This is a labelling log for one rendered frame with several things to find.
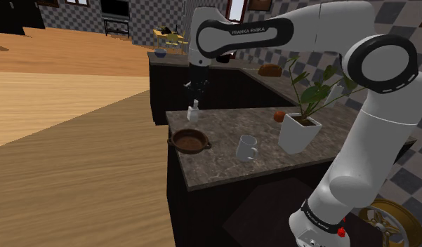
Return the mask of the framed wall picture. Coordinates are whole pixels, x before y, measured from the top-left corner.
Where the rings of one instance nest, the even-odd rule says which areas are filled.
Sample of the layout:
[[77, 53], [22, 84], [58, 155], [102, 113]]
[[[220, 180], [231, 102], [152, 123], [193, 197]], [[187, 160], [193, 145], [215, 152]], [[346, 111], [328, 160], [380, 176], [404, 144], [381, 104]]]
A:
[[272, 0], [249, 0], [249, 11], [269, 11]]

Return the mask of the brown bread loaf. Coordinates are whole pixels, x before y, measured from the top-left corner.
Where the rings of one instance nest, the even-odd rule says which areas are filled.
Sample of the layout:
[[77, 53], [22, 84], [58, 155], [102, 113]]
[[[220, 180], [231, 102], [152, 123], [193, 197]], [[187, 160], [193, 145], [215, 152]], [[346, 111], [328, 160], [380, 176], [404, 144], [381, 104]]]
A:
[[258, 74], [268, 77], [281, 77], [282, 68], [275, 64], [264, 64], [258, 69]]

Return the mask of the white upright box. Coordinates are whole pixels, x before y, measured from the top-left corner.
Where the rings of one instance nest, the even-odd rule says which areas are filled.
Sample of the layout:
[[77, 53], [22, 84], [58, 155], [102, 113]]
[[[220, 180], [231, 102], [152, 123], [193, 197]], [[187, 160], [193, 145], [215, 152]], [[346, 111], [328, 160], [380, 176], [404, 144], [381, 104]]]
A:
[[331, 87], [331, 90], [324, 102], [325, 107], [333, 107], [336, 103], [336, 100], [342, 96], [344, 87], [336, 84]]

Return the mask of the window with red frame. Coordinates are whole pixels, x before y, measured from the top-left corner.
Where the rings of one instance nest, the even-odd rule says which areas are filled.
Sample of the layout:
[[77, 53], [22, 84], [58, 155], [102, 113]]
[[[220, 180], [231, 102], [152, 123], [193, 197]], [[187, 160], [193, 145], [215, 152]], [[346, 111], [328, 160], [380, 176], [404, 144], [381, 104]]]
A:
[[228, 0], [225, 17], [232, 22], [243, 22], [248, 0]]

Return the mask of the black shelf stand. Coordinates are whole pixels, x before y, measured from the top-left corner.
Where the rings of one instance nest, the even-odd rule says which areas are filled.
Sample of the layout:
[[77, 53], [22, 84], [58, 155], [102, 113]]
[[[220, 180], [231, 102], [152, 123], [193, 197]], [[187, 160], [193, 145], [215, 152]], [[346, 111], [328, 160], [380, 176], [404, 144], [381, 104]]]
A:
[[[101, 14], [105, 28], [105, 35], [109, 33], [126, 34], [130, 37], [130, 6], [128, 0], [100, 0]], [[111, 29], [108, 23], [125, 24], [127, 29]]]

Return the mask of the green plant in white pot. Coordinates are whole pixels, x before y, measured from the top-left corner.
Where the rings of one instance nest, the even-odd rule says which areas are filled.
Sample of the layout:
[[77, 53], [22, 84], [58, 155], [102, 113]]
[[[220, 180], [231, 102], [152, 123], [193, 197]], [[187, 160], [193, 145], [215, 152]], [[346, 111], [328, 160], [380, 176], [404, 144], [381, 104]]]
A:
[[325, 84], [338, 68], [327, 66], [321, 77], [313, 85], [306, 88], [302, 93], [297, 92], [299, 111], [286, 113], [279, 132], [278, 145], [287, 154], [302, 152], [314, 139], [322, 128], [322, 124], [311, 116], [322, 108], [333, 85]]

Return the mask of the yellow table with items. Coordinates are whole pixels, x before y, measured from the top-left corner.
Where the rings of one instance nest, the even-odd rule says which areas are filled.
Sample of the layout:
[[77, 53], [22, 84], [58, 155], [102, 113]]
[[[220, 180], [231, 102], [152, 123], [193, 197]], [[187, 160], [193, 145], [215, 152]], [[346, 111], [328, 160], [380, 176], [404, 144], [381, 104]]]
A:
[[188, 41], [179, 34], [170, 33], [170, 34], [163, 34], [161, 30], [154, 29], [153, 30], [154, 38], [153, 38], [153, 48], [159, 49], [159, 40], [166, 39], [166, 43], [169, 46], [174, 46], [175, 48], [180, 50], [181, 54], [184, 54], [184, 45], [188, 44]]

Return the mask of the gold wheel rim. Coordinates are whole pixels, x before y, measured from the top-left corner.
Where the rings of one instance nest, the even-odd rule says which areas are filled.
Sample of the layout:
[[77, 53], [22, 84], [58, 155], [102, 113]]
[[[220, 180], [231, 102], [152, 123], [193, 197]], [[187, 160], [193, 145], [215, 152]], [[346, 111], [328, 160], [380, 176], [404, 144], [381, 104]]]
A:
[[422, 226], [403, 206], [388, 199], [375, 199], [358, 217], [382, 232], [383, 247], [420, 247]]

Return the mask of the white dispenser bottle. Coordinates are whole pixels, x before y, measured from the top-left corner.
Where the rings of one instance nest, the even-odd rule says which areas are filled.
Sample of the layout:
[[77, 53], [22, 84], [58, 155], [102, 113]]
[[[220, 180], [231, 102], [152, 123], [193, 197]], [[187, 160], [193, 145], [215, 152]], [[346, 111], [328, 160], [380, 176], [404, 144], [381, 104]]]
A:
[[187, 111], [187, 120], [190, 122], [197, 122], [198, 121], [198, 108], [199, 101], [193, 100], [193, 105], [188, 107]]

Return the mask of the dark robot stand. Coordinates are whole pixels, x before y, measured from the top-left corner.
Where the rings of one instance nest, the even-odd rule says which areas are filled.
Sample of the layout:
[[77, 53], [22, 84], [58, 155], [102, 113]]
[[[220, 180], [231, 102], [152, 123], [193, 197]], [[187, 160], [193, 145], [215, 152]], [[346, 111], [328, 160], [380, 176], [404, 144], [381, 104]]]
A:
[[289, 216], [311, 193], [309, 186], [295, 178], [260, 185], [223, 228], [242, 247], [297, 247]]

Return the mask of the white mug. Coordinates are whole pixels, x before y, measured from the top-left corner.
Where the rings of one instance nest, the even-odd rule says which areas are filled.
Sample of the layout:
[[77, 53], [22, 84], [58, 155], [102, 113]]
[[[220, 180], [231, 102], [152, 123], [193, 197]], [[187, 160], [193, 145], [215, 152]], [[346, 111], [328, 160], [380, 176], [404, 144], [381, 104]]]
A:
[[242, 135], [237, 146], [236, 157], [238, 160], [247, 162], [258, 156], [258, 141], [254, 136]]

